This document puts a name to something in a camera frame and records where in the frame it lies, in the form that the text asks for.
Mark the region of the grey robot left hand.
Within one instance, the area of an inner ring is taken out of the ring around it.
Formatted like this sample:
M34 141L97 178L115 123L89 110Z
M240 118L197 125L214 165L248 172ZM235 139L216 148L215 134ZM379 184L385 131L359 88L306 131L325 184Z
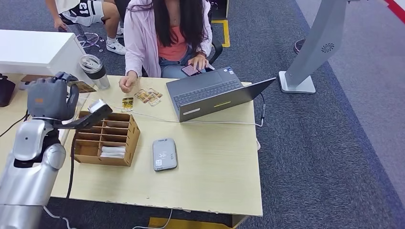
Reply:
M40 78L28 86L28 113L34 118L51 118L66 121L73 118L79 98L76 85L67 90L67 83L77 78L58 72L53 77Z

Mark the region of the person's left hand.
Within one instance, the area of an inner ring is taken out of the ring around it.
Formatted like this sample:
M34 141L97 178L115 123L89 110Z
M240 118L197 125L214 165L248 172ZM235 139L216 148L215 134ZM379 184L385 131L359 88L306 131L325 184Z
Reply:
M188 60L188 65L192 65L194 69L202 70L208 66L209 61L202 54L197 54Z

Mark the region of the person's right hand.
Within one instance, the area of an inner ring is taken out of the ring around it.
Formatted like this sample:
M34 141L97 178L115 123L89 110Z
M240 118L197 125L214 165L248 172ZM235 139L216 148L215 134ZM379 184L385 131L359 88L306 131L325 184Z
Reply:
M138 75L135 71L129 71L125 76L122 76L118 82L122 92L130 93L137 83Z

